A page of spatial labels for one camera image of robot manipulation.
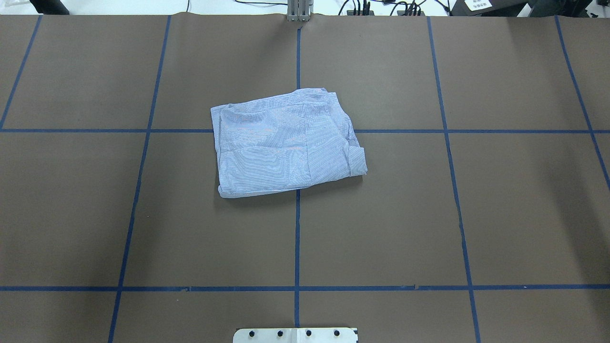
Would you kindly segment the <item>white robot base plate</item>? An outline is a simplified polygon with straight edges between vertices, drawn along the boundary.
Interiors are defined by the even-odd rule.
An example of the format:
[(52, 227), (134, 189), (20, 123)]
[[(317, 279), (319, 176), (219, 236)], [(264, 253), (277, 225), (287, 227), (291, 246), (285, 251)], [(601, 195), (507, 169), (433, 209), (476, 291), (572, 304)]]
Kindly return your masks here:
[(242, 328), (233, 343), (357, 343), (357, 329), (349, 327)]

